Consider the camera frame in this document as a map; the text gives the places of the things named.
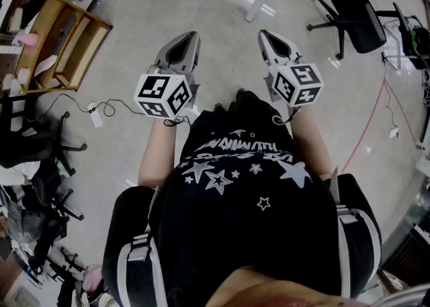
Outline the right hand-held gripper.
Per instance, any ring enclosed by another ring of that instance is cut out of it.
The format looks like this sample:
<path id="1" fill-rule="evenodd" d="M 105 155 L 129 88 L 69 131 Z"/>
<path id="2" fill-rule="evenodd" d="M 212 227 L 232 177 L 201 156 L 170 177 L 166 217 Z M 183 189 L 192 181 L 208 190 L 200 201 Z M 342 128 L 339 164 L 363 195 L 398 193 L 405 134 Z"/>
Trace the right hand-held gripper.
<path id="1" fill-rule="evenodd" d="M 264 78 L 272 101 L 289 107 L 314 103 L 325 83 L 314 63 L 301 55 L 297 45 L 279 33 L 260 30 L 258 44 L 268 67 Z"/>

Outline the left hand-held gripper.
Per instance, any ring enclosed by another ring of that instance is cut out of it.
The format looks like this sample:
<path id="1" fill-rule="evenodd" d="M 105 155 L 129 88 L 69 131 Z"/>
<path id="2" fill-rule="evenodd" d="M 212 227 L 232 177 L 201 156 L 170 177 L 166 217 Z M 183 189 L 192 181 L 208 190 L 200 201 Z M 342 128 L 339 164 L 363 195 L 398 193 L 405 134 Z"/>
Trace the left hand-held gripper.
<path id="1" fill-rule="evenodd" d="M 133 100 L 144 115 L 173 120 L 181 110 L 194 106 L 200 85 L 195 82 L 193 70 L 198 64 L 200 44 L 200 35 L 192 31 L 160 49 L 134 92 Z"/>

